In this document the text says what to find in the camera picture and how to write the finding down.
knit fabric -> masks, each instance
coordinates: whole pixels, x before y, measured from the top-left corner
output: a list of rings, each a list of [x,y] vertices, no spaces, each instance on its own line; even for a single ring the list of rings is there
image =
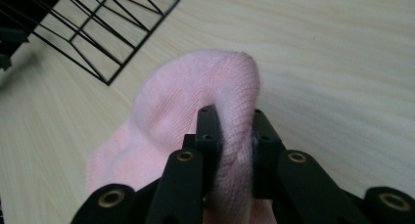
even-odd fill
[[[88,196],[111,183],[137,191],[161,177],[184,134],[195,133],[198,110],[215,105],[223,149],[204,223],[275,223],[270,202],[252,199],[258,91],[258,70],[245,53],[198,51],[157,68],[137,92],[127,120],[90,155]]]

metal wire frame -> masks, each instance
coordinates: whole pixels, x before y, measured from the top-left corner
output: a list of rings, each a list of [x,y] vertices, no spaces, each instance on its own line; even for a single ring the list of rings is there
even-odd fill
[[[67,57],[68,59],[73,61],[75,64],[80,66],[82,69],[84,69],[85,71],[87,71],[88,73],[90,73],[91,75],[93,75],[94,77],[96,77],[97,79],[102,81],[103,83],[110,86],[114,82],[114,80],[117,78],[117,76],[122,72],[122,70],[125,68],[125,66],[128,64],[128,62],[134,57],[134,55],[138,52],[138,50],[144,45],[144,43],[149,39],[149,37],[159,27],[159,25],[162,23],[162,21],[168,16],[168,14],[174,9],[174,7],[177,5],[177,3],[180,0],[171,0],[170,6],[165,11],[162,11],[152,0],[146,0],[146,1],[149,2],[152,5],[153,8],[151,8],[149,6],[146,6],[146,5],[143,5],[143,4],[141,4],[139,2],[136,2],[136,1],[133,1],[133,0],[127,0],[127,1],[135,4],[136,6],[144,8],[145,10],[153,12],[153,13],[157,14],[158,16],[160,16],[159,19],[156,21],[156,23],[152,27],[145,27],[143,25],[143,23],[140,22],[140,20],[138,20],[136,17],[134,17],[134,15],[132,15],[118,0],[111,0],[111,1],[113,1],[120,9],[122,9],[128,15],[128,17],[120,14],[119,12],[117,12],[114,9],[112,9],[112,8],[108,7],[107,5],[105,5],[105,3],[108,0],[101,0],[101,1],[100,0],[95,0],[98,3],[98,6],[93,11],[91,9],[89,9],[85,4],[83,4],[80,0],[69,0],[74,6],[76,6],[80,11],[82,11],[82,13],[84,13],[87,16],[87,19],[80,26],[78,26],[78,25],[74,24],[73,22],[71,22],[68,18],[66,18],[64,15],[62,15],[58,11],[56,11],[53,7],[49,6],[43,0],[31,0],[31,1],[33,3],[35,3],[37,6],[39,6],[40,8],[42,8],[43,10],[45,10],[46,13],[48,13],[49,15],[54,17],[56,20],[61,22],[63,25],[65,25],[71,31],[73,31],[72,37],[69,38],[69,39],[65,38],[64,36],[59,34],[57,31],[52,30],[51,28],[45,26],[41,22],[38,22],[38,21],[32,19],[30,16],[25,15],[24,13],[20,12],[18,9],[13,8],[7,2],[4,2],[4,1],[0,0],[0,4],[3,7],[6,7],[9,10],[13,11],[15,14],[19,15],[21,17],[21,19],[25,19],[29,22],[33,22],[37,26],[40,26],[40,27],[46,29],[47,31],[51,32],[52,34],[56,35],[57,37],[65,40],[66,42],[68,42],[68,44],[76,51],[76,53],[83,59],[83,61],[85,61],[85,63],[88,64],[88,66],[90,68],[83,65],[81,62],[76,60],[74,57],[71,57],[69,54],[67,54],[65,51],[63,51],[61,48],[59,48],[58,46],[56,46],[55,44],[50,42],[48,39],[46,39],[45,37],[43,37],[42,35],[40,35],[36,31],[29,29],[27,26],[25,26],[24,24],[19,22],[19,20],[17,20],[16,18],[13,18],[12,16],[10,16],[9,14],[7,14],[6,12],[4,12],[2,10],[0,10],[0,13],[5,15],[7,18],[12,20],[16,24],[18,24],[21,28],[23,28],[27,32],[32,33],[33,35],[35,35],[36,37],[38,37],[39,39],[41,39],[42,41],[44,41],[45,43],[47,43],[48,45],[53,47],[55,50],[60,52],[62,55],[64,55],[65,57]],[[141,41],[138,42],[138,44],[133,44],[132,42],[128,41],[117,30],[115,30],[113,27],[111,27],[109,24],[107,24],[104,20],[102,20],[97,15],[97,13],[102,8],[106,8],[107,10],[111,11],[112,13],[119,16],[120,18],[123,18],[127,22],[130,22],[133,25],[137,26],[138,28],[143,30],[146,33],[146,35],[141,39]],[[107,49],[105,49],[97,40],[95,40],[92,36],[90,36],[84,30],[84,27],[91,20],[96,22],[98,25],[103,27],[105,30],[110,32],[117,39],[119,39],[120,41],[122,41],[124,44],[126,44],[128,47],[130,47],[132,49],[131,53],[127,56],[127,58],[125,60],[121,61],[118,58],[116,58],[113,54],[111,54],[111,52],[109,52]],[[97,50],[99,50],[101,53],[103,53],[105,56],[107,56],[109,59],[111,59],[113,62],[115,62],[118,65],[117,70],[109,78],[106,78],[92,64],[90,59],[88,59],[87,54],[82,53],[82,51],[79,50],[73,44],[73,40],[77,36],[83,38],[90,45],[95,47]]]

light wood surface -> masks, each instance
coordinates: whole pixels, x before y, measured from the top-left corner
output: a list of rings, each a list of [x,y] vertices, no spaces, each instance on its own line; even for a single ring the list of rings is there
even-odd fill
[[[149,72],[205,48],[254,57],[257,107],[342,188],[415,197],[414,1],[182,0],[111,87],[31,37],[0,73],[6,223],[70,223],[86,199],[88,154]]]

black wire basket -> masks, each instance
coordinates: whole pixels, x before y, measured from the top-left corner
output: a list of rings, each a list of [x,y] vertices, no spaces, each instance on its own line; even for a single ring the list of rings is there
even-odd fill
[[[179,1],[0,0],[0,55],[33,34],[111,85]]]

wire basket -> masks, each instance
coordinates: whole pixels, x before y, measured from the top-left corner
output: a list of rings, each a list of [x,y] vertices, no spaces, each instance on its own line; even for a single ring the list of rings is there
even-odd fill
[[[49,16],[37,20],[7,0],[0,14],[111,85],[180,0],[26,1]]]

